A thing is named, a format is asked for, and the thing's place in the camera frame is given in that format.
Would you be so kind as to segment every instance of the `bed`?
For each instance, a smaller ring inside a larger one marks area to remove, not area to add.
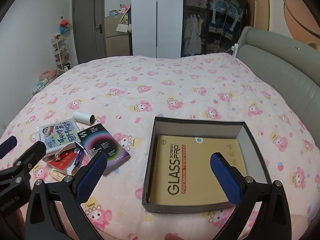
[[[35,95],[10,123],[0,142],[14,135],[18,145],[0,161],[0,167],[10,167],[35,142],[37,127],[68,119],[75,110],[95,114],[95,123],[102,123],[132,156],[102,177],[82,205],[102,236],[163,240],[173,233],[185,240],[212,239],[232,209],[172,215],[148,213],[141,205],[153,120],[165,116],[245,121],[271,180],[284,184],[292,217],[302,218],[294,227],[301,228],[300,235],[293,232],[292,237],[298,239],[320,204],[320,152],[308,131],[313,131],[312,124],[288,106],[277,91],[281,90],[278,83],[271,87],[258,68],[251,67],[262,63],[258,58],[248,61],[252,49],[248,46],[254,47],[250,39],[242,37],[240,42],[238,58],[225,53],[175,60],[110,57],[72,68]],[[80,129],[87,127],[79,124]],[[56,181],[48,176],[46,163],[40,165],[31,172],[30,184],[39,178]],[[250,231],[258,210],[257,204],[242,236]]]

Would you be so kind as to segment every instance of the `gray box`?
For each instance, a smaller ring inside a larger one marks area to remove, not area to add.
[[[247,175],[253,177],[256,182],[272,184],[261,152],[245,122],[220,122],[155,117],[142,192],[142,205],[149,212],[201,213],[234,206],[229,202],[196,206],[159,205],[150,203],[149,197],[151,193],[153,170],[156,159],[156,146],[159,135],[237,139],[243,155]]]

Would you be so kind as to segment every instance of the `gray leather headboard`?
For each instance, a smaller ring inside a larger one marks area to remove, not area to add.
[[[280,34],[245,27],[237,58],[276,89],[320,147],[320,53]]]

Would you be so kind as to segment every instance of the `white cylinder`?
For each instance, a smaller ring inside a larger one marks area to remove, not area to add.
[[[78,122],[93,124],[95,117],[93,114],[85,114],[85,113],[74,111],[73,119],[75,119]]]

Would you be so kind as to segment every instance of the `metal bolt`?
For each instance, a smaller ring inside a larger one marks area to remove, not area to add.
[[[39,186],[41,183],[42,183],[42,179],[37,179],[35,184]]]
[[[16,183],[20,183],[22,181],[21,177],[16,178]]]
[[[70,181],[72,181],[72,176],[66,176],[66,177],[64,177],[64,179],[63,179],[65,182],[70,182]]]
[[[253,182],[253,178],[250,176],[245,177],[245,181],[248,183],[252,183]]]
[[[279,180],[275,180],[275,184],[276,184],[276,186],[278,186],[278,187],[281,187],[281,186],[282,186],[282,183],[281,183],[281,181],[279,181]]]

